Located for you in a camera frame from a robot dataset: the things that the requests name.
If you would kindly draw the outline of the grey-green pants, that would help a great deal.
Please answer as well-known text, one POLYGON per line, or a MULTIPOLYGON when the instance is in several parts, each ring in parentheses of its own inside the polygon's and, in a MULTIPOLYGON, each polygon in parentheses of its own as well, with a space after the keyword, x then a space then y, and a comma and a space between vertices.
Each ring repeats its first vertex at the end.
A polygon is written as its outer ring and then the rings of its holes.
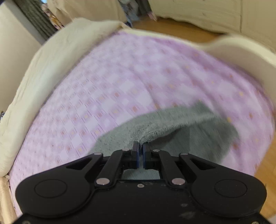
POLYGON ((100 136, 90 152, 109 156, 138 142, 171 156, 184 152, 220 163, 238 138, 232 124, 199 102, 135 117, 100 136))

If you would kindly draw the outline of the pink checkered bed sheet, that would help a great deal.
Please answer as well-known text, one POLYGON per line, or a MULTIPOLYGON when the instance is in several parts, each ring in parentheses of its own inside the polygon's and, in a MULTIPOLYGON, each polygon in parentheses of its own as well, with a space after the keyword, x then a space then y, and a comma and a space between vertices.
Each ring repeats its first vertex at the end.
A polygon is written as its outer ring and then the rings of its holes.
POLYGON ((182 42, 118 31, 77 61, 42 104, 10 170, 11 192, 86 156, 101 135, 136 116, 197 102, 239 132, 222 164, 254 175, 274 135, 272 105, 256 79, 182 42))

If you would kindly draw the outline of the cream duvet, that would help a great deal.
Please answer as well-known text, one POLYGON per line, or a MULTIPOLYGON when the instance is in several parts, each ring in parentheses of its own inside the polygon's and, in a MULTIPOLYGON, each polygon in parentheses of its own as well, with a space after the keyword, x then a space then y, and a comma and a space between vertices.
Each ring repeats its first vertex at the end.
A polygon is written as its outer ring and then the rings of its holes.
POLYGON ((121 28, 128 26, 120 21, 77 18, 37 51, 1 120, 1 177, 10 171, 30 125, 54 87, 97 42, 121 28))

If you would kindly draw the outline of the cream bed footboard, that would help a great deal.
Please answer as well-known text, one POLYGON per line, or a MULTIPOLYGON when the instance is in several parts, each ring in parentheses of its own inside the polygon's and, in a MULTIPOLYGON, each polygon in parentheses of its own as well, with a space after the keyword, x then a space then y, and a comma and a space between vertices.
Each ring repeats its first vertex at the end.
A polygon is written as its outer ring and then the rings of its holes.
POLYGON ((222 35, 211 42, 191 45, 250 73, 275 105, 275 53, 240 35, 222 35))

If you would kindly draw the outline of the cream wardrobe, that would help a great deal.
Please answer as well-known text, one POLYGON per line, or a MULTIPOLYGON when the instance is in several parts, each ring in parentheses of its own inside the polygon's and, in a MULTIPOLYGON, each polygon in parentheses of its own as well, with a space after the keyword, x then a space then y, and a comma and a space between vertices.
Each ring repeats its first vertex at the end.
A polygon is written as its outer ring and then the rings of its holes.
POLYGON ((275 1, 149 1, 154 15, 217 33, 237 33, 275 52, 275 1))

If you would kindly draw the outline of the dark grey curtain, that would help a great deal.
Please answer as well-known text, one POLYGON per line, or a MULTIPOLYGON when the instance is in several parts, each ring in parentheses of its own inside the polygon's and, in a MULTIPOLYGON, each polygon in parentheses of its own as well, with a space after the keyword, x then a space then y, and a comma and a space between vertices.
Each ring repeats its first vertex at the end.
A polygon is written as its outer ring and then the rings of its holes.
POLYGON ((42 1, 15 0, 14 2, 31 24, 37 29, 43 39, 48 40, 57 32, 57 29, 50 22, 49 17, 41 9, 42 1))

